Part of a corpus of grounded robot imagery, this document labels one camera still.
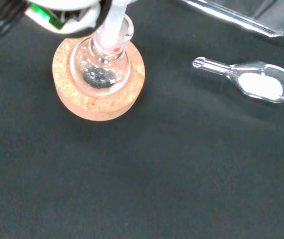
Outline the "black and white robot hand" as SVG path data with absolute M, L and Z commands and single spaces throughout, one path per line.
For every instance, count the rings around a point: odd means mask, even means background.
M 94 33 L 105 21 L 111 0 L 0 0 L 0 37 L 27 17 L 58 35 L 77 38 Z

